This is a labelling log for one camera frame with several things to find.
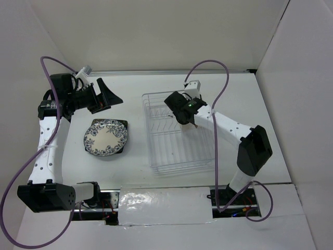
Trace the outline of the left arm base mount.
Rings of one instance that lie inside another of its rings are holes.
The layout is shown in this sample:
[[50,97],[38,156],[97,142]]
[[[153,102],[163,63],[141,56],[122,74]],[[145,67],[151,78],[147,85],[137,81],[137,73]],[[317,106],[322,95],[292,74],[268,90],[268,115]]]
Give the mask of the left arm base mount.
[[102,221],[117,226],[120,190],[101,190],[96,201],[76,204],[72,221]]

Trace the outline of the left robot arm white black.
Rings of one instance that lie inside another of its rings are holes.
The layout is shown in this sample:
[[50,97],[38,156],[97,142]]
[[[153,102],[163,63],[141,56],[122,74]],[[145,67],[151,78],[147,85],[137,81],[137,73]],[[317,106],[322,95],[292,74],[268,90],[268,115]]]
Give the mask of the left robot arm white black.
[[70,73],[52,74],[53,89],[48,90],[38,106],[40,139],[38,155],[26,185],[18,186],[18,197],[34,212],[66,211],[84,201],[91,208],[101,205],[103,195],[95,181],[70,186],[63,183],[62,158],[76,110],[86,108],[92,114],[107,110],[123,100],[97,79],[100,93],[93,84]]

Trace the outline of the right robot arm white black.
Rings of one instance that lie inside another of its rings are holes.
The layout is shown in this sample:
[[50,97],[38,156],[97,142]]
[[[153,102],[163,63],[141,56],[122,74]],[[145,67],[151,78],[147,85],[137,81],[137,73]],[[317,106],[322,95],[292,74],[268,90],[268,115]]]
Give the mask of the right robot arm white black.
[[201,98],[186,99],[175,91],[164,103],[169,107],[181,125],[193,124],[214,132],[237,150],[237,171],[228,184],[227,198],[232,204],[239,204],[245,198],[242,189],[250,183],[273,154],[266,130],[257,125],[252,128],[241,124],[219,112]]

